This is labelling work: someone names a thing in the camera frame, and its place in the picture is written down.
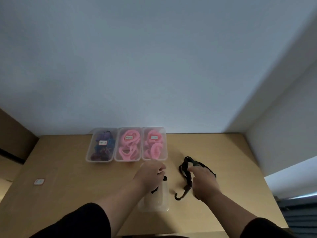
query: label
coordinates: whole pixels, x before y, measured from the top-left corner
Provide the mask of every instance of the label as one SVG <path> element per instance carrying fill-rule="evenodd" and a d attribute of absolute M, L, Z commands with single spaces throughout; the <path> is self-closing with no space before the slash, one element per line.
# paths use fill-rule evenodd
<path fill-rule="evenodd" d="M 42 184 L 44 184 L 44 181 L 45 181 L 45 179 L 36 179 L 33 184 L 34 185 L 42 185 Z"/>
<path fill-rule="evenodd" d="M 107 145 L 108 144 L 108 140 L 100 140 L 99 145 Z"/>

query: person's right arm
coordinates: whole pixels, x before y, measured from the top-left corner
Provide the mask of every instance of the person's right arm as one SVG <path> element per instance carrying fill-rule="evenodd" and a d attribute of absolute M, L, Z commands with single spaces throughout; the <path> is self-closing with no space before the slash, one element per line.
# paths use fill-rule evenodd
<path fill-rule="evenodd" d="M 189 167 L 193 172 L 193 191 L 197 198 L 204 202 L 216 216 L 230 238 L 262 237 L 270 234 L 275 237 L 293 237 L 270 221 L 258 218 L 221 193 L 216 177 L 200 166 Z"/>

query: plastic container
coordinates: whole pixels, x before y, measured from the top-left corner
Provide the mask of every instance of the plastic container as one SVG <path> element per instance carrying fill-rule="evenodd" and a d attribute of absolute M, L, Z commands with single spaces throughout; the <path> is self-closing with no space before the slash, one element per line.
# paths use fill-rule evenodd
<path fill-rule="evenodd" d="M 142 129 L 120 128 L 118 133 L 114 159 L 118 162 L 139 161 L 142 152 Z"/>
<path fill-rule="evenodd" d="M 141 211 L 141 212 L 168 211 L 169 191 L 168 191 L 167 182 L 168 180 L 163 181 L 159 185 L 158 190 L 156 192 L 154 193 L 150 192 L 146 194 L 138 203 L 138 211 Z"/>
<path fill-rule="evenodd" d="M 115 153 L 117 128 L 96 128 L 86 154 L 87 162 L 108 163 Z"/>
<path fill-rule="evenodd" d="M 166 160 L 167 139 L 165 129 L 163 127 L 144 127 L 142 128 L 142 134 L 142 159 Z"/>

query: wooden table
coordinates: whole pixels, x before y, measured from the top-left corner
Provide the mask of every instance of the wooden table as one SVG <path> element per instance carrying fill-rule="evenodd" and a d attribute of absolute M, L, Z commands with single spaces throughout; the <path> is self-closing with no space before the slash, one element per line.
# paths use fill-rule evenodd
<path fill-rule="evenodd" d="M 42 136 L 0 203 L 0 237 L 28 237 L 79 206 L 106 196 L 132 179 L 140 162 L 87 163 L 91 135 Z M 287 224 L 241 134 L 169 134 L 168 212 L 133 210 L 118 235 L 217 232 L 223 228 L 192 191 L 178 166 L 191 156 L 217 173 L 221 190 L 257 216 Z M 45 178 L 41 186 L 33 185 Z"/>

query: black shirt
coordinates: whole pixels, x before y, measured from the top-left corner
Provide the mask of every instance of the black shirt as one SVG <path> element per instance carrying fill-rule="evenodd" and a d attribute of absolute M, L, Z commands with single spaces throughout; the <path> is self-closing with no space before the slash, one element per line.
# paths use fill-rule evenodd
<path fill-rule="evenodd" d="M 31 236 L 31 238 L 40 237 L 111 238 L 111 228 L 104 210 L 95 203 L 88 203 Z M 293 236 L 267 219 L 256 218 L 247 224 L 240 236 L 240 238 L 248 237 Z"/>

